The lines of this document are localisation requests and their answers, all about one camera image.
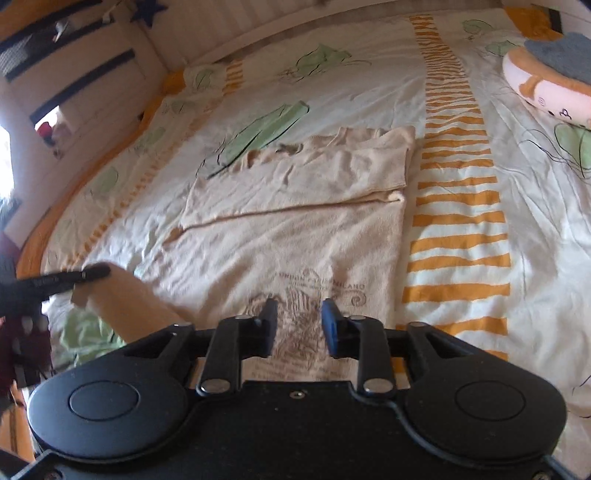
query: patterned bed sheet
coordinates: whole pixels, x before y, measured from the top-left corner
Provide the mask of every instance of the patterned bed sheet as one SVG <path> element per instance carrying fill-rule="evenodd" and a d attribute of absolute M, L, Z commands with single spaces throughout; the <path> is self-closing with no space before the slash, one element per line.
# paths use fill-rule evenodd
<path fill-rule="evenodd" d="M 196 176 L 342 126 L 413 125 L 389 321 L 437 325 L 554 383 L 569 405 L 557 455 L 586 474 L 591 144 L 589 131 L 508 86 L 502 56 L 523 42 L 501 9 L 441 12 L 319 28 L 229 65 L 189 68 L 185 90 L 69 206 L 44 270 L 113 261 L 190 309 L 190 285 L 164 288 L 165 271 L 146 272 Z M 178 268 L 186 261 L 197 259 Z M 67 297 L 48 306 L 56 339 L 70 310 Z M 67 359 L 56 348 L 56 361 Z"/>

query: bed sheet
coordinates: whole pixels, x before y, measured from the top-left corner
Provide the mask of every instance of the bed sheet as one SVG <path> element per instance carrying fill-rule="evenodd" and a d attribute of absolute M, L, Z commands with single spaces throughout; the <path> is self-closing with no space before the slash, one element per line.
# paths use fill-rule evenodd
<path fill-rule="evenodd" d="M 163 247 L 195 177 L 343 126 L 412 125 L 395 318 L 384 320 L 437 325 L 550 380 L 569 406 L 557 455 L 587 474 L 589 133 L 509 88 L 502 56 L 523 41 L 501 9 L 436 13 L 320 28 L 227 66 L 187 69 L 187 88 L 145 138 L 70 206 L 44 268 L 113 261 L 198 327 L 214 326 L 236 312 L 200 310 L 183 272 L 201 260 Z M 174 269 L 158 269 L 172 257 Z M 67 297 L 48 306 L 55 335 L 69 308 Z"/>

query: screw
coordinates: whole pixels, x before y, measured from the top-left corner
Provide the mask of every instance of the screw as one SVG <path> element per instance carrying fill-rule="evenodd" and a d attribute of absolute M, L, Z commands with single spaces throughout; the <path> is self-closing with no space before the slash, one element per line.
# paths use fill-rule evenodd
<path fill-rule="evenodd" d="M 201 384 L 201 390 L 210 395 L 226 393 L 230 387 L 230 382 L 223 378 L 211 378 Z"/>
<path fill-rule="evenodd" d="M 369 394 L 383 394 L 392 391 L 394 385 L 385 378 L 370 378 L 363 383 L 363 389 Z"/>
<path fill-rule="evenodd" d="M 62 478 L 61 473 L 57 470 L 47 472 L 43 477 L 43 480 L 60 480 Z"/>

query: bed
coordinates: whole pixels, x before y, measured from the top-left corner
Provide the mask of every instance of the bed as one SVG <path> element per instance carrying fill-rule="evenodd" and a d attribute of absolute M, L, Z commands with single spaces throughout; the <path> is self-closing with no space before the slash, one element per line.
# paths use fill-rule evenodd
<path fill-rule="evenodd" d="M 523 42 L 506 10 L 446 11 L 328 25 L 188 67 L 183 89 L 68 202 L 41 269 L 114 262 L 197 327 L 211 327 L 236 312 L 212 308 L 191 284 L 207 262 L 191 250 L 197 243 L 169 241 L 195 182 L 218 181 L 252 148 L 340 127 L 412 126 L 417 145 L 384 320 L 437 325 L 551 381 L 569 407 L 556 455 L 586 475 L 591 173 L 580 147 L 589 132 L 508 86 L 502 57 Z M 299 292 L 309 305 L 313 293 Z M 59 343 L 71 309 L 67 296 L 47 306 L 57 367 L 72 362 Z M 324 378 L 310 365 L 282 373 L 310 377 Z"/>

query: white bed sheet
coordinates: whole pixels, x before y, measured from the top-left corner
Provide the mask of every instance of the white bed sheet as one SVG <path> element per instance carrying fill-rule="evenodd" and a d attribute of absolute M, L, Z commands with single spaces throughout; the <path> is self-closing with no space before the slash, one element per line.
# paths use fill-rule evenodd
<path fill-rule="evenodd" d="M 441 160 L 436 153 L 441 149 L 428 147 L 432 141 L 425 138 L 430 133 L 428 125 L 445 122 L 433 120 L 438 112 L 431 111 L 427 116 L 427 109 L 435 107 L 426 95 L 426 82 L 429 84 L 433 77 L 434 66 L 451 61 L 446 49 L 431 48 L 425 42 L 432 35 L 421 32 L 433 31 L 431 25 L 463 67 L 462 74 L 482 111 L 482 128 L 492 151 L 480 157 L 493 161 L 493 166 L 477 162 L 452 169 L 453 178 L 449 168 L 423 167 Z M 510 46 L 507 42 L 519 45 L 523 38 L 503 10 L 439 13 L 412 20 L 387 18 L 321 28 L 267 46 L 228 68 L 187 69 L 187 89 L 177 98 L 167 99 L 150 128 L 150 135 L 159 128 L 165 132 L 156 133 L 156 140 L 144 138 L 139 147 L 105 167 L 96 189 L 100 194 L 86 189 L 72 203 L 52 236 L 44 270 L 109 260 L 150 283 L 164 300 L 191 312 L 199 292 L 191 289 L 190 278 L 183 277 L 183 265 L 196 259 L 179 258 L 176 271 L 167 272 L 172 275 L 167 278 L 155 265 L 163 255 L 164 239 L 178 225 L 197 171 L 204 176 L 215 172 L 220 166 L 217 161 L 223 164 L 224 155 L 235 149 L 236 138 L 244 128 L 259 118 L 272 119 L 279 115 L 273 113 L 277 109 L 299 102 L 309 111 L 300 109 L 297 121 L 274 144 L 296 142 L 312 134 L 334 134 L 342 126 L 388 129 L 412 125 L 424 148 L 418 149 L 408 167 L 405 231 L 397 267 L 400 286 L 392 292 L 396 318 L 387 320 L 448 325 L 493 319 L 490 322 L 497 325 L 496 330 L 467 327 L 458 337 L 480 348 L 508 354 L 511 362 L 543 376 L 561 390 L 568 402 L 569 422 L 556 455 L 575 473 L 588 474 L 591 322 L 587 321 L 587 312 L 591 296 L 586 286 L 591 281 L 591 191 L 581 172 L 544 152 L 552 146 L 562 151 L 554 136 L 559 120 L 526 105 L 510 90 L 502 77 L 500 56 Z M 446 59 L 439 60 L 440 54 Z M 217 99 L 224 93 L 231 94 L 219 103 Z M 479 118 L 477 113 L 469 115 Z M 200 129 L 192 133 L 190 125 L 195 126 L 196 118 L 202 119 L 198 122 Z M 175 145 L 187 138 L 187 132 L 190 138 L 176 150 Z M 472 159 L 473 155 L 461 152 L 443 158 Z M 160 162 L 160 168 L 145 190 L 128 206 L 119 208 L 123 196 L 154 160 Z M 114 175 L 108 171 L 111 167 L 126 172 L 121 177 L 127 183 L 117 181 L 109 189 Z M 485 177 L 496 177 L 496 182 L 469 187 L 425 186 L 428 182 Z M 499 201 L 493 198 L 494 192 L 499 194 Z M 435 197 L 423 200 L 450 193 L 481 196 L 474 197 L 480 199 L 477 205 L 470 205 L 468 197 L 459 202 Z M 120 218 L 107 222 L 106 233 L 85 253 L 88 238 L 117 208 Z M 493 211 L 502 212 L 504 221 L 486 221 L 486 215 Z M 481 216 L 485 220 L 422 224 L 425 216 L 444 215 Z M 421 249 L 418 245 L 422 244 L 416 243 L 454 235 L 497 240 L 470 248 Z M 441 266 L 443 263 L 437 268 L 409 271 L 409 265 L 421 265 L 416 262 L 432 257 L 462 257 L 472 264 L 446 267 Z M 490 257 L 496 259 L 493 265 L 474 262 Z M 510 266 L 503 263 L 507 258 Z M 482 298 L 473 300 L 434 301 L 431 297 L 421 301 L 420 295 L 428 294 L 425 286 L 461 285 L 461 292 L 465 292 L 467 284 L 494 288 L 487 287 Z M 458 288 L 451 289 L 452 298 Z M 54 332 L 59 332 L 68 308 L 68 299 L 63 296 L 49 306 Z M 199 312 L 198 327 L 211 327 L 219 313 L 208 316 Z"/>

